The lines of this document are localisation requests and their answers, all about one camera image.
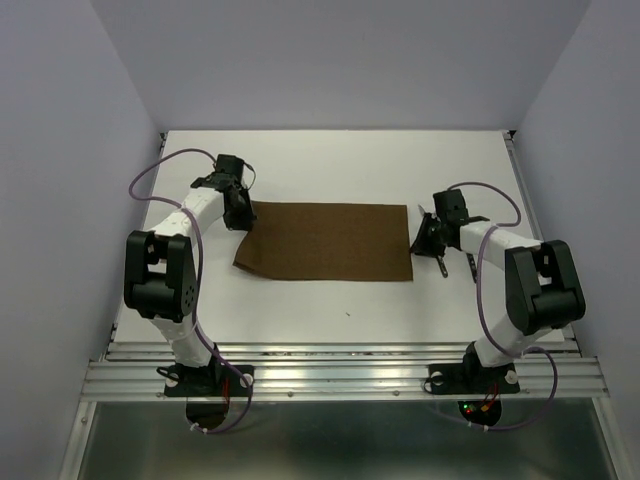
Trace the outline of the brown cloth napkin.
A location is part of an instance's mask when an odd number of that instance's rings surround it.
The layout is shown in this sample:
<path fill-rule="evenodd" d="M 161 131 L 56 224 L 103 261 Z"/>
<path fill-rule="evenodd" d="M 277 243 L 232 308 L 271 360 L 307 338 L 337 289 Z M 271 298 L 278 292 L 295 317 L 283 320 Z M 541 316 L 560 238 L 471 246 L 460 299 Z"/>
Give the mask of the brown cloth napkin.
<path fill-rule="evenodd" d="M 278 281 L 411 282 L 404 205 L 256 202 L 233 265 Z"/>

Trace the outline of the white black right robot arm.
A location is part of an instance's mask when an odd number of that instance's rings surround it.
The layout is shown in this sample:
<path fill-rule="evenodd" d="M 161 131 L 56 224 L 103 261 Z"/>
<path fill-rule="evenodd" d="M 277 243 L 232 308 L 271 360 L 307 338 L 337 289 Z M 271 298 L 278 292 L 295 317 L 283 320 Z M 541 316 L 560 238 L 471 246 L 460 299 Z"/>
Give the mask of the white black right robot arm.
<path fill-rule="evenodd" d="M 460 366 L 463 384 L 482 390 L 496 378 L 496 368 L 528 353 L 538 352 L 539 338 L 580 320 L 586 300 L 569 245 L 544 242 L 512 231 L 522 220 L 513 199 L 516 219 L 495 223 L 469 213 L 456 184 L 433 195 L 435 211 L 422 211 L 422 220 L 410 252 L 433 258 L 441 274 L 447 250 L 465 254 L 475 283 L 476 308 L 482 336 L 469 345 Z M 491 264 L 504 274 L 505 314 L 494 326 L 487 322 L 483 304 L 483 267 Z"/>

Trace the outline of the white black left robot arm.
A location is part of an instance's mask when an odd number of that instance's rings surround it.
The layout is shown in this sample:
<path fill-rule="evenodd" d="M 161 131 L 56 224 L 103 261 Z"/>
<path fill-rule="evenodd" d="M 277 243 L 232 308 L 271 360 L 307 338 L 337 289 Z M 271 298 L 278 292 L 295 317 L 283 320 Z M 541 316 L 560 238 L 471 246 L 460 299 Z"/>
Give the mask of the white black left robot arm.
<path fill-rule="evenodd" d="M 189 185 L 183 200 L 136 192 L 151 170 L 182 154 L 202 154 L 212 171 Z M 197 308 L 204 267 L 203 234 L 218 221 L 230 231 L 249 232 L 256 215 L 244 173 L 254 168 L 228 154 L 187 148 L 160 159 L 138 174 L 129 195 L 139 202 L 156 202 L 173 210 L 149 230 L 134 230 L 126 240 L 124 303 L 149 320 L 172 347 L 175 362 L 188 371 L 188 382 L 199 393 L 215 392 L 223 371 L 211 360 L 215 344 L 199 326 Z"/>

